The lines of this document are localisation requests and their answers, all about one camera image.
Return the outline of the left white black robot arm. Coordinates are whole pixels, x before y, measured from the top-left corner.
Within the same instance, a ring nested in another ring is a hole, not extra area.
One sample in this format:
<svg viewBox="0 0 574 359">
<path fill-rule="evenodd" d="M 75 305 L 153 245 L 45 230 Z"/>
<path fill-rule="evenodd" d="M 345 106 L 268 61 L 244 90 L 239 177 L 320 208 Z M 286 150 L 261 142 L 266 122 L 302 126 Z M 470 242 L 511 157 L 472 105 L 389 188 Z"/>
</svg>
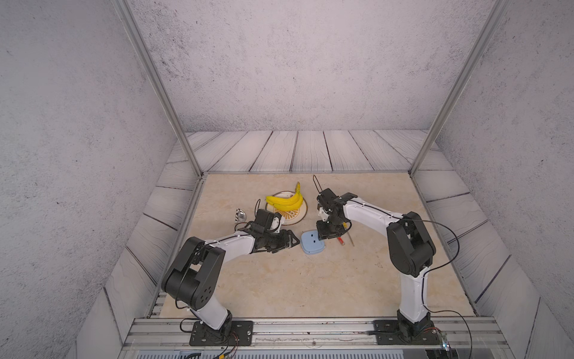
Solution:
<svg viewBox="0 0 574 359">
<path fill-rule="evenodd" d="M 300 245 L 300 239 L 283 228 L 279 213 L 259 209 L 234 233 L 204 241 L 188 238 L 162 279 L 161 289 L 216 332 L 231 330 L 233 315 L 215 298 L 215 289 L 224 264 L 238 257 L 258 253 L 275 254 Z"/>
</svg>

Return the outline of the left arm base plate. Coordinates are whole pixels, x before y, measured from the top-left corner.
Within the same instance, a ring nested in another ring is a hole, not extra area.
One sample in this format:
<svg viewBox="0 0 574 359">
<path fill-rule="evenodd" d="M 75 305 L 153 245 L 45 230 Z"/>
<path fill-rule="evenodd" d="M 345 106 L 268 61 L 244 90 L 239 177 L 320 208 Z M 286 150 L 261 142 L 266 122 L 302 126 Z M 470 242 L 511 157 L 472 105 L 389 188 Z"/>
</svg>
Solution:
<svg viewBox="0 0 574 359">
<path fill-rule="evenodd" d="M 229 314 L 219 329 L 213 329 L 200 321 L 194 323 L 189 345 L 191 347 L 251 346 L 253 334 L 253 321 L 234 320 Z"/>
</svg>

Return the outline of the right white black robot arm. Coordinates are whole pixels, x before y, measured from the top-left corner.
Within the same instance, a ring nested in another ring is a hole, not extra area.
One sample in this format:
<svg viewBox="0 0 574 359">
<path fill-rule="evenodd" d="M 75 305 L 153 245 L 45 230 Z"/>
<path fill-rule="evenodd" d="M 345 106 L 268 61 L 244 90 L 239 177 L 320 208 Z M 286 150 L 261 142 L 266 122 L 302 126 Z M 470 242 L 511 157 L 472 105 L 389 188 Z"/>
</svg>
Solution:
<svg viewBox="0 0 574 359">
<path fill-rule="evenodd" d="M 387 238 L 390 260 L 401 275 L 401 303 L 397 312 L 398 332 L 405 341 L 433 327 L 425 306 L 425 274 L 433 264 L 436 247 L 419 214 L 400 214 L 364 202 L 350 192 L 338 196 L 326 188 L 317 197 L 316 222 L 321 240 L 347 233 L 359 222 Z"/>
</svg>

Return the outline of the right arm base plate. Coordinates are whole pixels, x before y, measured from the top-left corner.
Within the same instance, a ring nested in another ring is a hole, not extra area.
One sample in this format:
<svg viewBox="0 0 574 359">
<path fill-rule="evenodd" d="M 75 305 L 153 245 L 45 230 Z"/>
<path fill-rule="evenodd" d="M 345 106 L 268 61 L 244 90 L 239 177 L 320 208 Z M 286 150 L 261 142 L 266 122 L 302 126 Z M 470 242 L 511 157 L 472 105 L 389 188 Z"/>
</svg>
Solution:
<svg viewBox="0 0 574 359">
<path fill-rule="evenodd" d="M 420 321 L 412 323 L 398 312 L 396 320 L 375 320 L 374 335 L 378 345 L 441 346 L 442 337 L 427 313 Z"/>
</svg>

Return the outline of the yellow handled screwdriver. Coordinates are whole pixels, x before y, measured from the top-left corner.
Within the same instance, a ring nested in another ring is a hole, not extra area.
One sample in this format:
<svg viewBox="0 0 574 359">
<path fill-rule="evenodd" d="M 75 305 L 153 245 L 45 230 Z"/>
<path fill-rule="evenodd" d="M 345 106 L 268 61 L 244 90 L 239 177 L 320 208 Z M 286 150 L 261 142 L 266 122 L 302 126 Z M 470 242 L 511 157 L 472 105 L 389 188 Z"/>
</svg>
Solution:
<svg viewBox="0 0 574 359">
<path fill-rule="evenodd" d="M 354 245 L 354 240 L 353 240 L 353 238 L 352 238 L 352 236 L 351 236 L 351 233 L 350 233 L 350 230 L 351 230 L 351 227 L 352 227 L 352 223 L 351 223 L 351 222 L 345 222 L 345 223 L 343 224 L 343 226 L 344 226 L 344 228 L 345 228 L 345 234 L 346 234 L 346 236 L 348 237 L 348 239 L 349 239 L 351 245 L 354 247 L 354 246 L 355 246 L 355 245 Z"/>
</svg>

